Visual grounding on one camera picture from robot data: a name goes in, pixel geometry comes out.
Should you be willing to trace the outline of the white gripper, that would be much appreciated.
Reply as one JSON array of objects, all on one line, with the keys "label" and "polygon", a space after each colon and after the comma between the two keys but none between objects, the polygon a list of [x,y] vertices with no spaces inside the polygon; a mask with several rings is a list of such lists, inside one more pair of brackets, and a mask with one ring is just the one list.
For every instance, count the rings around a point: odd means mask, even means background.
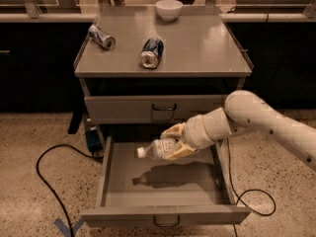
[{"label": "white gripper", "polygon": [[217,140],[229,137],[231,127],[223,108],[218,108],[205,115],[189,118],[186,123],[177,123],[161,133],[160,138],[180,138],[183,136],[187,143],[179,141],[167,152],[164,160],[173,161],[195,154],[198,149],[213,145]]}]

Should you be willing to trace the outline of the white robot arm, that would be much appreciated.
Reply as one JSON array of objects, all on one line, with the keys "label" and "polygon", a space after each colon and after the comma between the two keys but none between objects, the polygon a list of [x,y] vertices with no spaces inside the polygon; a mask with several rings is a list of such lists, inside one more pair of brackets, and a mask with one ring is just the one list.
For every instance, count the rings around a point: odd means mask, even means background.
[{"label": "white robot arm", "polygon": [[297,159],[316,171],[316,129],[288,118],[252,92],[234,91],[224,107],[177,123],[161,134],[178,143],[165,160],[183,158],[214,145],[216,141],[258,130],[280,143]]}]

